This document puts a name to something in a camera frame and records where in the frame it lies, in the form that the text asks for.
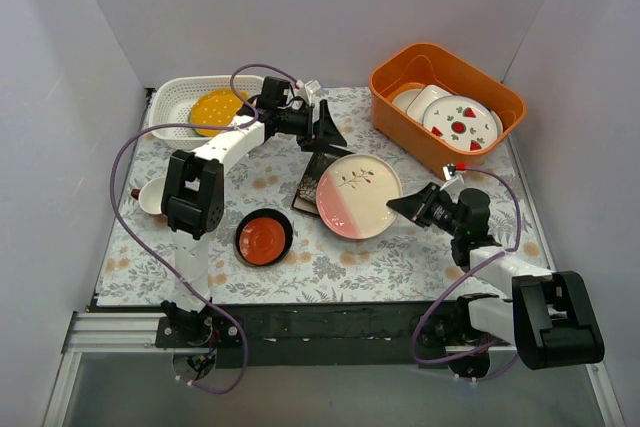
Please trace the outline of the yellow polka dot plate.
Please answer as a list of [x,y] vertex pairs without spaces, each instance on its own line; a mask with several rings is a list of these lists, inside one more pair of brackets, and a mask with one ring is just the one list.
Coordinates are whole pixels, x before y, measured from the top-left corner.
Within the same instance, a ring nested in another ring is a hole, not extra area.
[[230,88],[216,89],[200,97],[191,108],[190,123],[205,126],[227,126],[243,101]]

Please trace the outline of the pink and cream plate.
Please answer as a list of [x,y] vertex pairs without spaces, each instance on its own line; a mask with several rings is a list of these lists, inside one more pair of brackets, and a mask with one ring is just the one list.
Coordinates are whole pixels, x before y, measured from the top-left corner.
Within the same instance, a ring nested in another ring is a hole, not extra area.
[[316,188],[323,223],[340,237],[365,240],[386,231],[397,213],[387,202],[402,196],[395,170],[370,154],[350,154],[333,162]]

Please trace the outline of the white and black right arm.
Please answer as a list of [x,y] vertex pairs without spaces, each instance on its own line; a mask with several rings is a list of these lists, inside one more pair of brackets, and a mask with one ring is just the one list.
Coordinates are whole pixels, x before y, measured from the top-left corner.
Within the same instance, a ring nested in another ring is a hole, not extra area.
[[573,271],[536,267],[501,249],[489,233],[490,198],[467,188],[456,200],[434,183],[388,201],[388,207],[420,227],[451,237],[454,262],[501,291],[466,296],[452,320],[454,336],[475,344],[486,334],[515,346],[531,370],[597,364],[604,340],[583,278]]

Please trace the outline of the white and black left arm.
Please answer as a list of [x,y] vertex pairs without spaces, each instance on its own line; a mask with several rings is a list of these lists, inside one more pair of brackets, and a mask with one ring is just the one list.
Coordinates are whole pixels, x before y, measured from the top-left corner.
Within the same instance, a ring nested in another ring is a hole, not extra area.
[[229,125],[204,145],[177,150],[169,159],[161,200],[172,234],[177,275],[174,297],[161,303],[171,329],[193,347],[205,345],[213,324],[205,316],[211,301],[208,252],[225,204],[224,178],[253,149],[276,134],[296,138],[305,152],[337,153],[347,146],[329,103],[305,99],[289,106],[289,83],[267,77],[254,101],[245,100]]

